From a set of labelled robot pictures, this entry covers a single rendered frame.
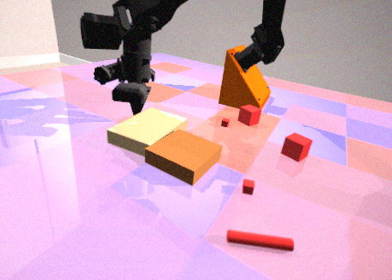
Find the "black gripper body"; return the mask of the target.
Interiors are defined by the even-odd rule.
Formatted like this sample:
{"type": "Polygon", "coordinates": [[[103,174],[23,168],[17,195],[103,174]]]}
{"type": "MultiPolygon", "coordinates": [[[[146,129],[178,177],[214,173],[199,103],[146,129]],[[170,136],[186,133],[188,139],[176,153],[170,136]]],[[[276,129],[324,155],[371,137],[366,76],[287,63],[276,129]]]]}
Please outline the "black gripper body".
{"type": "Polygon", "coordinates": [[[144,104],[147,99],[147,85],[150,79],[156,79],[156,72],[150,68],[150,53],[129,52],[123,50],[120,55],[123,62],[125,81],[118,84],[112,92],[112,101],[144,104]]]}

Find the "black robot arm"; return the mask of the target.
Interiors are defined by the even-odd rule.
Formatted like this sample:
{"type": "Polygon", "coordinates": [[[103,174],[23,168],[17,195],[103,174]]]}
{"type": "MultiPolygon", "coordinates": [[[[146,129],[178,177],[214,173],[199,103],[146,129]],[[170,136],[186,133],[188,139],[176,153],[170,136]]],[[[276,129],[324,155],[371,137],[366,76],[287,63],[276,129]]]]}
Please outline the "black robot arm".
{"type": "MultiPolygon", "coordinates": [[[[81,18],[81,35],[84,49],[118,50],[123,40],[123,50],[138,53],[151,52],[152,34],[169,23],[175,11],[187,0],[119,0],[112,15],[84,13],[81,18]],[[126,10],[129,9],[132,23],[126,10]]],[[[285,45],[281,31],[286,0],[263,0],[262,23],[250,36],[253,43],[234,55],[246,74],[260,61],[271,64],[285,45]]],[[[94,80],[101,86],[108,82],[125,81],[123,62],[96,66],[94,80]]]]}

